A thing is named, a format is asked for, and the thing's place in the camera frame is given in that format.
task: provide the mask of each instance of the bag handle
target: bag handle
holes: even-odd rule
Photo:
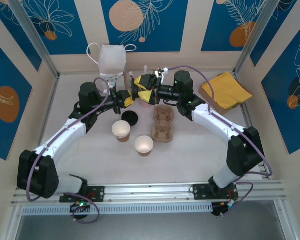
[[[129,46],[133,46],[133,47],[135,47],[135,49],[133,49],[133,50],[126,50],[126,48],[129,47]],[[133,52],[133,51],[137,50],[137,46],[134,45],[134,44],[128,44],[127,46],[124,47],[124,50],[125,50],[126,52]]]
[[[93,42],[93,43],[90,43],[89,46],[86,48],[86,54],[88,55],[88,57],[89,57],[92,61],[94,61],[94,62],[95,62],[96,64],[98,64],[98,66],[99,66],[99,63],[98,63],[96,60],[94,60],[94,59],[90,56],[90,54],[89,54],[90,46],[93,45],[93,44],[97,45],[97,46],[99,47],[99,51],[101,51],[100,45],[99,45],[98,43],[96,43],[96,42]]]

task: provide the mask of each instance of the blue wallpaper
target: blue wallpaper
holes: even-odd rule
[[[23,31],[18,20],[8,5],[0,1],[0,19],[8,29],[14,40],[18,43],[24,54],[27,56],[29,61],[32,63],[34,68],[38,71],[41,65],[41,58],[33,47],[26,33]]]
[[[241,51],[266,2],[215,0],[201,51]]]
[[[7,160],[32,87],[0,48],[0,158]]]
[[[21,4],[51,55],[86,53],[88,42],[74,0],[23,0]],[[1,1],[0,18],[23,51],[33,49],[10,8]]]
[[[262,81],[290,154],[300,149],[300,31]]]
[[[179,52],[188,0],[101,0],[111,45],[134,52]]]
[[[274,39],[275,35],[279,31],[281,25],[286,20],[296,2],[297,0],[281,0],[279,2],[278,7],[274,11],[270,21],[265,27],[260,39],[250,55],[255,66],[258,64],[259,60],[267,50],[271,41]]]
[[[21,3],[51,55],[86,53],[88,42],[74,0]]]

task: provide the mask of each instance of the cardboard box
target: cardboard box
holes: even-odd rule
[[[212,98],[209,96],[209,94],[203,89],[203,85],[200,86],[200,89],[199,89],[199,94],[204,98],[204,100],[206,101],[206,103],[210,103]],[[225,115],[226,113],[230,112],[232,109],[234,109],[235,107],[237,106],[240,106],[241,104],[243,104],[243,102],[241,103],[238,103],[237,105],[234,105],[233,107],[231,108],[228,108],[228,109],[224,109],[222,108],[221,106],[218,105],[218,103],[216,103],[215,101],[213,101],[211,103],[211,107],[217,112],[219,113],[220,115]]]

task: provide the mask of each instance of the beige circle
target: beige circle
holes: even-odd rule
[[[109,12],[112,25],[121,32],[136,30],[144,22],[141,8],[131,0],[116,2]]]
[[[8,4],[7,0],[0,0],[0,3],[3,3],[3,4],[5,4],[5,5]]]
[[[225,4],[227,0],[216,0],[217,4]]]
[[[140,43],[144,43],[145,41],[146,41],[146,39],[145,39],[144,37],[140,37],[140,38],[139,38],[139,42],[140,42]]]

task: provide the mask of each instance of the white table surface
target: white table surface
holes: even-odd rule
[[[190,71],[194,80],[194,89],[198,94],[204,82],[197,73]],[[204,73],[208,79],[222,72]],[[143,71],[134,71],[137,77]],[[174,71],[169,73],[164,84],[173,84]],[[50,111],[43,141],[50,139],[67,121],[79,100],[81,84],[93,82],[96,74],[62,75]],[[216,174],[227,159],[227,146],[207,128],[181,116],[174,107],[174,137],[170,143],[154,142],[151,154],[141,157],[135,150],[135,140],[147,135],[151,137],[154,106],[145,108],[138,100],[125,111],[138,114],[137,125],[131,127],[128,142],[117,141],[112,134],[112,125],[121,120],[110,110],[100,115],[94,127],[86,136],[76,142],[63,156],[57,166],[59,174],[72,174],[83,177],[89,184],[142,184],[206,182]],[[225,115],[226,118],[245,126],[240,107]],[[248,180],[261,180],[257,175],[248,175]]]

